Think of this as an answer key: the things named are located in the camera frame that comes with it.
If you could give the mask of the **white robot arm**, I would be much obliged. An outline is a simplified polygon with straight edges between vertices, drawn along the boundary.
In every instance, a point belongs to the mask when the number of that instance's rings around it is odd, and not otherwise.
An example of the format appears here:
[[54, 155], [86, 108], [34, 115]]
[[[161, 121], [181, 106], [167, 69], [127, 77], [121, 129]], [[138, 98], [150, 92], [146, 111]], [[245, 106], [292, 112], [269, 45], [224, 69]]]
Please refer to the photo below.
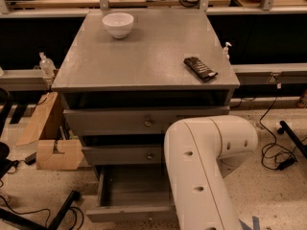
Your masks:
[[180, 230], [242, 230], [224, 178], [257, 145], [255, 127], [238, 116], [183, 119], [168, 128], [164, 154]]

